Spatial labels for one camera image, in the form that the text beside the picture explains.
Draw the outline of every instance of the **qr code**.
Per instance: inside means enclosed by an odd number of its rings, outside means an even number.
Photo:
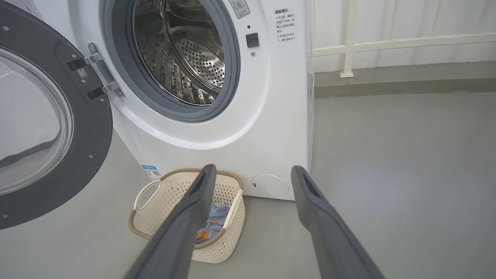
[[[77,70],[77,73],[79,74],[79,76],[80,76],[81,78],[87,78],[87,77],[88,77],[88,74],[86,73],[86,70],[85,70],[85,69],[83,69],[83,68],[81,68],[81,69]]]

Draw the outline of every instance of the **white railing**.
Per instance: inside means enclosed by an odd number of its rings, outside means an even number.
[[[471,43],[488,43],[496,42],[496,32],[482,33],[482,26],[489,19],[489,11],[494,5],[496,0],[486,0],[484,10],[479,19],[478,26],[473,34],[461,35],[448,35],[438,36],[437,31],[439,22],[442,19],[444,0],[439,0],[435,14],[434,25],[432,27],[430,37],[418,37],[408,39],[392,39],[395,35],[396,26],[398,24],[398,0],[394,2],[393,23],[389,31],[389,39],[384,41],[355,43],[355,30],[357,24],[357,2],[358,0],[348,0],[348,21],[346,28],[345,45],[315,48],[313,50],[314,56],[326,56],[334,54],[344,54],[344,69],[340,73],[340,77],[353,77],[352,61],[353,53],[375,50],[387,49],[400,49],[411,47],[424,47],[424,46],[440,46],[440,45],[457,45],[457,44],[471,44]]]

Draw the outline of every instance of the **stainless steel drum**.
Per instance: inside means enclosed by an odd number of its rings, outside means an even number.
[[[198,0],[137,0],[133,38],[155,82],[176,99],[210,105],[225,76],[215,25]]]

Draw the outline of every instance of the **orange fabric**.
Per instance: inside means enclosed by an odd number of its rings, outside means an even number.
[[[204,230],[196,238],[203,238],[203,239],[208,240],[208,230]]]

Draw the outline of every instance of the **sticker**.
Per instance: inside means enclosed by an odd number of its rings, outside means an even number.
[[[154,166],[145,166],[145,165],[141,165],[141,166],[146,171],[146,173],[148,174],[148,176],[150,177],[150,179],[152,181],[160,180],[160,178],[162,177],[162,175],[160,175],[160,172],[158,172],[158,170],[157,170],[156,167],[154,167]]]
[[[245,0],[229,0],[229,2],[231,2],[231,6],[233,6],[233,10],[238,18],[249,14],[248,5]]]
[[[295,40],[295,14],[288,8],[275,10],[276,39],[278,43]]]
[[[87,78],[88,77],[88,74],[86,73],[85,69],[83,69],[83,68],[77,70],[77,73],[79,74],[79,76],[81,78]]]

